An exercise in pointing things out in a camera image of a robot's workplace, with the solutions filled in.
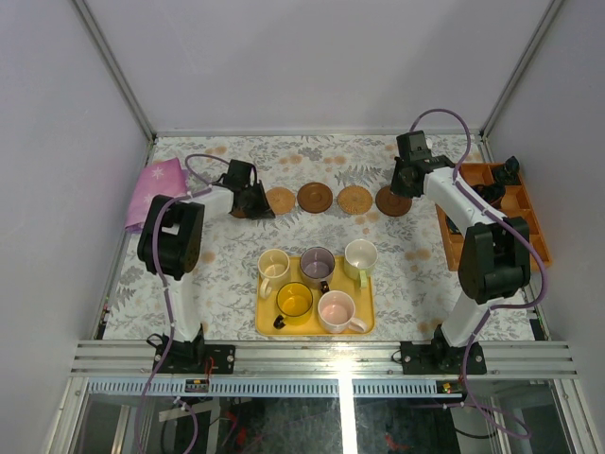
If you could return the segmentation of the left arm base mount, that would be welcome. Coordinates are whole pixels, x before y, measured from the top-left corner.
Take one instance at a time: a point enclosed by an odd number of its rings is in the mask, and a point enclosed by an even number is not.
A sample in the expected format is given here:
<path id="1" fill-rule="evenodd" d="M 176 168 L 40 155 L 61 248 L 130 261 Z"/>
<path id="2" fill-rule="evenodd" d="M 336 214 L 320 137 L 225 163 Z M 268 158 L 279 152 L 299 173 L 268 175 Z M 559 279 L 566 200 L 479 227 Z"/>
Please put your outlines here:
<path id="1" fill-rule="evenodd" d="M 192 341 L 174 340 L 164 359 L 169 337 L 154 333 L 146 343 L 155 349 L 153 369 L 159 374 L 232 375 L 236 347 L 231 344 L 211 344 L 202 331 Z"/>

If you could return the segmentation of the purple mug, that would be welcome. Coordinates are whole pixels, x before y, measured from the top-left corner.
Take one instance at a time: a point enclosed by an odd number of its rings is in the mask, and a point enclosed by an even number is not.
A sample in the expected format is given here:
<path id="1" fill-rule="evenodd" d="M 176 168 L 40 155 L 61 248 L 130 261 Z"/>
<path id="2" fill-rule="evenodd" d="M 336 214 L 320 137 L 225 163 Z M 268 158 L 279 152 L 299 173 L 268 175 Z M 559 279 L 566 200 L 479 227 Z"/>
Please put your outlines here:
<path id="1" fill-rule="evenodd" d="M 323 283 L 330 284 L 335 268 L 334 255 L 323 247 L 307 249 L 300 259 L 302 281 L 311 289 L 320 289 Z"/>

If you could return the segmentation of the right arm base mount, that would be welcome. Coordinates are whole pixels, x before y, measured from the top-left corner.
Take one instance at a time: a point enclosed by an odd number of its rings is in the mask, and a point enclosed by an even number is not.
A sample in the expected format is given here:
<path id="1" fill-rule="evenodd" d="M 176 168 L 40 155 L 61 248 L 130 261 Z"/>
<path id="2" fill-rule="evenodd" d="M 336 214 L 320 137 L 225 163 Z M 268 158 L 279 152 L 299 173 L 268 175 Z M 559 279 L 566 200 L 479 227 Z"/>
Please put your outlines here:
<path id="1" fill-rule="evenodd" d="M 466 347 L 450 346 L 439 324 L 429 343 L 401 341 L 400 353 L 405 375 L 461 375 Z"/>

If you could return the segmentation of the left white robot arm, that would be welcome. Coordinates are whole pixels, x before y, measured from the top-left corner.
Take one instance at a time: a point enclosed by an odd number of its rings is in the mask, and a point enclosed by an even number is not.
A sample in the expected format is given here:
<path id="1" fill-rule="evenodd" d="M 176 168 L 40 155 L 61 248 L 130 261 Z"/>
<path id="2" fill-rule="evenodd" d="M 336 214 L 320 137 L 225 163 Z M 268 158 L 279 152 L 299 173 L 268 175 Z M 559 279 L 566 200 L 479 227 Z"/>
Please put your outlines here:
<path id="1" fill-rule="evenodd" d="M 200 371 L 207 360 L 206 349 L 193 341 L 201 330 L 201 320 L 194 301 L 192 271 L 199 261 L 204 223 L 226 215 L 275 217 L 254 164 L 231 160 L 225 173 L 199 191 L 155 196 L 137 247 L 147 271 L 162 283 L 164 334 L 181 342 L 174 361 L 190 374 Z"/>

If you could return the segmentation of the light green mug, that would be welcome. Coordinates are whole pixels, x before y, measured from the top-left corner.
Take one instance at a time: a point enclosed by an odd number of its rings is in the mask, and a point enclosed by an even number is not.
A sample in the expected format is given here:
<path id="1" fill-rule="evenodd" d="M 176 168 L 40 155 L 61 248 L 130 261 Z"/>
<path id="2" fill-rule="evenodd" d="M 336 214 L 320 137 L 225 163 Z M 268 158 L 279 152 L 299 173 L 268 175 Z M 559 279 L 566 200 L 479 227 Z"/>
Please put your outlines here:
<path id="1" fill-rule="evenodd" d="M 360 288 L 369 285 L 370 276 L 378 259 L 378 251 L 373 243 L 366 239 L 351 241 L 345 248 L 344 271 Z"/>

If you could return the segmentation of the woven rattan coaster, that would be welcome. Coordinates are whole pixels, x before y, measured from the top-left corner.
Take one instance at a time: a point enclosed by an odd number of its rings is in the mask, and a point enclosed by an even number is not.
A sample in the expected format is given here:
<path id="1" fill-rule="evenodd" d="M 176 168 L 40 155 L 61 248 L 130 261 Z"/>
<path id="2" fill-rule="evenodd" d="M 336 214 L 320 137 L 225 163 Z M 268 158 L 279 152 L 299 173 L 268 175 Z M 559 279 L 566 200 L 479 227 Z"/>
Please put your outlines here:
<path id="1" fill-rule="evenodd" d="M 268 204 L 275 215 L 285 215 L 292 211 L 296 203 L 295 195 L 285 187 L 273 187 L 266 193 Z"/>
<path id="2" fill-rule="evenodd" d="M 339 192 L 337 203 L 346 214 L 363 215 L 372 207 L 372 194 L 362 186 L 348 186 Z"/>

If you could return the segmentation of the dark brown wooden coaster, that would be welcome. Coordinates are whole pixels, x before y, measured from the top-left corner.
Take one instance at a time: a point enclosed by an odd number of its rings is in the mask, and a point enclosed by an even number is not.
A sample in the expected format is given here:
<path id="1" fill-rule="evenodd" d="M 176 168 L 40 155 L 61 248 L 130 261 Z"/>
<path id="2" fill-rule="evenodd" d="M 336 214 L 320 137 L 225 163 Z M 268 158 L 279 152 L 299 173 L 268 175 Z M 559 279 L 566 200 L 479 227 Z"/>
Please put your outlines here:
<path id="1" fill-rule="evenodd" d="M 247 214 L 241 209 L 234 209 L 231 212 L 231 215 L 235 218 L 247 218 Z"/>

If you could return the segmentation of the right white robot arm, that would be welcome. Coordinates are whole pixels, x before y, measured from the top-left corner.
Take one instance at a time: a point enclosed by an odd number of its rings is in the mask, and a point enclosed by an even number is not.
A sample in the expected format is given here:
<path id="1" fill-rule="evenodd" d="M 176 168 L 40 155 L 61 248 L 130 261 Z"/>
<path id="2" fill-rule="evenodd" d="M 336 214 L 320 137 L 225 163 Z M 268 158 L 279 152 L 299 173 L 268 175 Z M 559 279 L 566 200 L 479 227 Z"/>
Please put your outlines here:
<path id="1" fill-rule="evenodd" d="M 482 200 L 449 158 L 431 153 L 423 132 L 408 132 L 396 141 L 399 156 L 390 191 L 409 199 L 429 198 L 463 237 L 458 263 L 461 293 L 441 325 L 444 341 L 430 352 L 433 366 L 448 374 L 463 364 L 461 346 L 478 332 L 485 314 L 509 306 L 528 284 L 529 229 L 523 218 L 508 218 Z"/>

